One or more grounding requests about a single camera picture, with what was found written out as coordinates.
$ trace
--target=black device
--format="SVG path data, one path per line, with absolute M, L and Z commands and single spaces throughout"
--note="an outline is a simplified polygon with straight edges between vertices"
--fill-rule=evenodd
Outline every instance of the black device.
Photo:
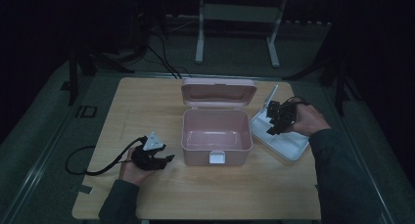
M 163 144 L 161 148 L 144 151 L 144 145 L 146 144 L 145 141 L 147 141 L 147 137 L 144 140 L 143 145 L 135 148 L 133 154 L 131 155 L 131 160 L 135 163 L 135 165 L 143 170 L 164 169 L 167 166 L 167 163 L 173 160 L 174 155 L 170 155 L 165 158 L 155 157 L 156 153 L 164 150 L 165 144 Z
M 294 98 L 300 98 L 299 102 L 292 102 Z M 266 117 L 271 118 L 269 123 L 273 124 L 266 132 L 270 135 L 281 134 L 297 120 L 297 105 L 308 103 L 301 97 L 292 97 L 283 104 L 270 101 L 266 109 Z

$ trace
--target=white metal stand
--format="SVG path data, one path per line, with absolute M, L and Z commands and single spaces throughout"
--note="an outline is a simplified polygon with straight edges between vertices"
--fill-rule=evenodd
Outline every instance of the white metal stand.
M 199 7 L 199 36 L 196 47 L 196 63 L 201 64 L 204 61 L 204 20 L 223 20 L 223 21 L 240 21 L 240 22 L 274 22 L 274 28 L 270 36 L 266 38 L 268 52 L 273 67 L 279 67 L 277 51 L 275 48 L 275 38 L 278 28 L 284 14 L 287 0 L 282 0 L 279 8 L 277 7 L 253 7 L 253 6 L 234 6 L 205 4 L 200 0 Z

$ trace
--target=open lid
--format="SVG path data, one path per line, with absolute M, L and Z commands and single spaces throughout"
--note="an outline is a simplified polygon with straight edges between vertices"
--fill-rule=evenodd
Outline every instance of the open lid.
M 183 103 L 190 107 L 247 106 L 256 92 L 249 79 L 189 78 L 182 83 Z

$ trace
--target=long sleeve shirt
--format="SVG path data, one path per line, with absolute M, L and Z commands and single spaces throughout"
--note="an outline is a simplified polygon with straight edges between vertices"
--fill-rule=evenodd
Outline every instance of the long sleeve shirt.
M 309 143 L 315 158 L 322 223 L 377 223 L 381 213 L 378 197 L 342 134 L 321 130 L 309 138 Z M 101 223 L 138 223 L 135 210 L 139 189 L 115 180 L 100 210 Z

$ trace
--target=person's left hand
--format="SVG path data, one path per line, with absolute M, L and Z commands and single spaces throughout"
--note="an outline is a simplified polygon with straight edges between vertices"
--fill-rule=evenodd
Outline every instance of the person's left hand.
M 131 160 L 131 155 L 133 152 L 133 148 L 128 150 L 127 160 Z M 155 172 L 155 170 L 142 170 L 139 167 L 137 167 L 137 165 L 135 165 L 135 163 L 132 161 L 124 162 L 121 165 L 121 170 L 119 172 L 118 179 L 132 183 L 136 186 L 140 186 L 148 177 L 153 175 Z

